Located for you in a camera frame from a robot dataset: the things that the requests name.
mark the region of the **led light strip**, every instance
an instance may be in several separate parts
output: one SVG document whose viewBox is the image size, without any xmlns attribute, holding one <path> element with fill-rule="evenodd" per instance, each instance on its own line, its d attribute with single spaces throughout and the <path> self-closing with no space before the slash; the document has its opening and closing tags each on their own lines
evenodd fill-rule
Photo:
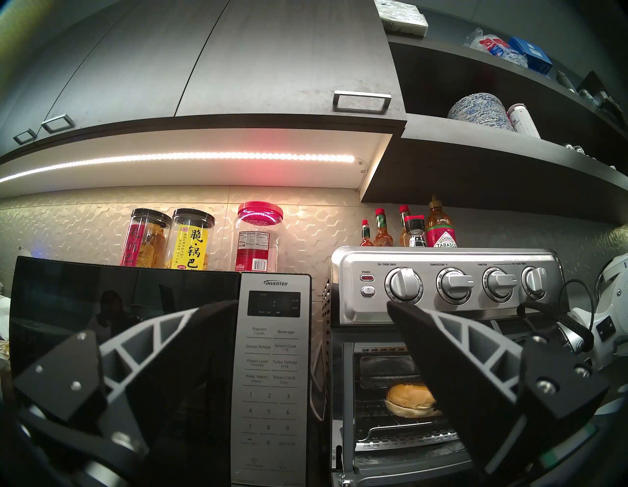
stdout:
<svg viewBox="0 0 628 487">
<path fill-rule="evenodd" d="M 12 179 L 37 174 L 40 172 L 65 169 L 68 167 L 89 166 L 92 164 L 106 164 L 109 162 L 131 162 L 131 161 L 165 161 L 165 160 L 218 160 L 218 159 L 257 159 L 257 160 L 279 160 L 279 161 L 322 161 L 322 162 L 347 162 L 355 161 L 353 156 L 346 155 L 326 155 L 326 154 L 284 154 L 266 152 L 173 152 L 169 154 L 142 154 L 137 156 L 115 156 L 101 157 L 98 159 L 86 159 L 84 161 L 66 162 L 54 164 L 52 166 L 31 169 L 30 171 L 19 172 L 11 176 L 0 178 L 0 183 Z"/>
</svg>

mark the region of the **microwave control panel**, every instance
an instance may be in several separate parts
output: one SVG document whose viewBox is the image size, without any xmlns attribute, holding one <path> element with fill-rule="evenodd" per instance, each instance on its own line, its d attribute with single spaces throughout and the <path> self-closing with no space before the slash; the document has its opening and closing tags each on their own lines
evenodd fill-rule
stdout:
<svg viewBox="0 0 628 487">
<path fill-rule="evenodd" d="M 243 273 L 231 396 L 231 482 L 306 484 L 311 277 Z"/>
<path fill-rule="evenodd" d="M 391 323 L 400 301 L 436 311 L 515 315 L 526 300 L 555 302 L 558 257 L 543 249 L 341 247 L 332 255 L 336 324 Z"/>
</svg>

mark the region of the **yellow label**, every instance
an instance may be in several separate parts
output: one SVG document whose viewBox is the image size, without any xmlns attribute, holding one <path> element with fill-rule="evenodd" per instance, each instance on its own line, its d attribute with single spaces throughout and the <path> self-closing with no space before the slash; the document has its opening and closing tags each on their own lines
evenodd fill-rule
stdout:
<svg viewBox="0 0 628 487">
<path fill-rule="evenodd" d="M 209 229 L 194 225 L 179 228 L 171 269 L 203 270 Z"/>
</svg>

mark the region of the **black jar lid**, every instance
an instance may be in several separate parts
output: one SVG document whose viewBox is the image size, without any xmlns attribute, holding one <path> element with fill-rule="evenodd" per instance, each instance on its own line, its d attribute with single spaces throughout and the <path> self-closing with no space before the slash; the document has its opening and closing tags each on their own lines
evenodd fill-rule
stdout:
<svg viewBox="0 0 628 487">
<path fill-rule="evenodd" d="M 151 210 L 149 208 L 135 208 L 133 213 L 131 213 L 131 218 L 142 216 L 148 216 L 148 220 L 150 222 L 157 223 L 162 228 L 172 225 L 172 218 L 157 210 Z"/>
<path fill-rule="evenodd" d="M 179 218 L 187 218 L 190 220 L 190 225 L 197 227 L 213 228 L 216 223 L 215 218 L 209 213 L 195 210 L 194 208 L 177 208 L 175 212 L 172 213 L 172 218 L 174 221 L 178 221 Z"/>
</svg>

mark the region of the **hamburger bun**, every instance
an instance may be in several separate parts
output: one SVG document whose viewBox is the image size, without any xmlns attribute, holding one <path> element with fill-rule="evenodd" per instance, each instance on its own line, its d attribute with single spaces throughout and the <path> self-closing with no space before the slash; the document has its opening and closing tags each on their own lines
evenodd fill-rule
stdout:
<svg viewBox="0 0 628 487">
<path fill-rule="evenodd" d="M 397 384 L 388 389 L 386 407 L 395 416 L 421 418 L 441 414 L 433 406 L 436 400 L 430 390 L 421 385 Z"/>
</svg>

